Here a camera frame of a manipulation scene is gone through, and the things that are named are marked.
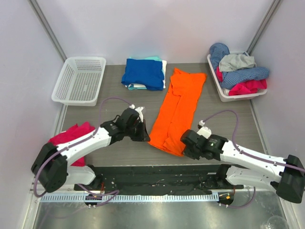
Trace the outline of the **orange t-shirt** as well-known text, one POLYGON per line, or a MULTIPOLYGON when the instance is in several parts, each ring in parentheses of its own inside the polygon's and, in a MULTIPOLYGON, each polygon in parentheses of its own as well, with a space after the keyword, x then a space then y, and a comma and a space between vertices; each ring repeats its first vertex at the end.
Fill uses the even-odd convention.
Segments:
POLYGON ((190 129, 206 81, 205 73, 187 73, 174 68, 170 84, 150 133, 149 144, 174 156, 183 156, 180 141, 190 129))

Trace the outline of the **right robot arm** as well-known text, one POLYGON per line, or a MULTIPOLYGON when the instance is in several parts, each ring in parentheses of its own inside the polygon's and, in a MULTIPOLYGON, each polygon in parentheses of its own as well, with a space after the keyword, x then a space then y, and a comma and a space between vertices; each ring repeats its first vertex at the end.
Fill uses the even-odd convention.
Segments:
POLYGON ((305 189, 305 168, 301 160, 265 155, 225 137, 187 130, 181 137, 183 154, 192 159, 201 157, 225 162, 225 170, 215 176, 216 185, 253 186, 274 191, 280 198, 300 204, 305 189))

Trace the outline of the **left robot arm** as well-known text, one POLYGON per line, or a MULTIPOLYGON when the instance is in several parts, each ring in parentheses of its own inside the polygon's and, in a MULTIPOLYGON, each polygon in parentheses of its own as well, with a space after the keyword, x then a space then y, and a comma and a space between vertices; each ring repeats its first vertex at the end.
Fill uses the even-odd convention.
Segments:
POLYGON ((97 190, 102 179, 89 167, 72 168, 78 159, 129 137, 134 142, 149 142, 143 117, 144 107, 129 106, 115 119, 102 123, 95 130, 73 141, 54 145, 46 143, 36 157, 31 171, 34 184, 41 184, 45 193, 52 193, 68 184, 83 184, 97 190))

